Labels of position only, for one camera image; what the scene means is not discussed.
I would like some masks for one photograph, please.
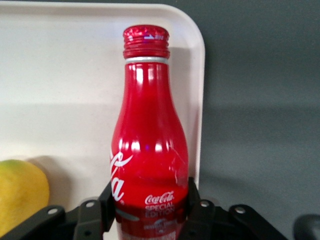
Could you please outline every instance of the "coca-cola logo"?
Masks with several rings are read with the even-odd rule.
[[[111,191],[112,191],[113,199],[116,202],[118,202],[119,200],[121,200],[121,198],[125,194],[124,192],[122,192],[122,187],[123,187],[125,181],[116,177],[115,174],[118,171],[118,168],[121,168],[130,162],[130,160],[133,158],[133,155],[131,155],[127,159],[124,159],[124,154],[122,152],[118,152],[116,155],[113,156],[112,151],[111,151],[110,158],[111,158],[111,162],[110,162]]]
[[[147,196],[145,198],[144,203],[146,205],[163,204],[163,203],[170,202],[173,199],[175,199],[174,191],[167,191],[164,194],[162,194],[161,196],[153,196],[152,194],[150,194],[149,196]]]

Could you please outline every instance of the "bottle cap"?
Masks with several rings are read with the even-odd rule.
[[[125,59],[134,57],[169,58],[169,33],[156,25],[130,26],[123,32]]]

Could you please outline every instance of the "lemon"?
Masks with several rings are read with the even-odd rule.
[[[46,207],[49,183],[30,162],[0,161],[0,237]]]

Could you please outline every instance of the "bottle neck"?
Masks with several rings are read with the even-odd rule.
[[[172,103],[169,67],[164,57],[127,58],[125,65],[124,103],[141,101]]]

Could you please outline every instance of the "coca-cola bottle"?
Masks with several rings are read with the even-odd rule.
[[[120,240],[175,240],[186,218],[188,150],[169,83],[168,32],[124,33],[125,84],[110,151]]]

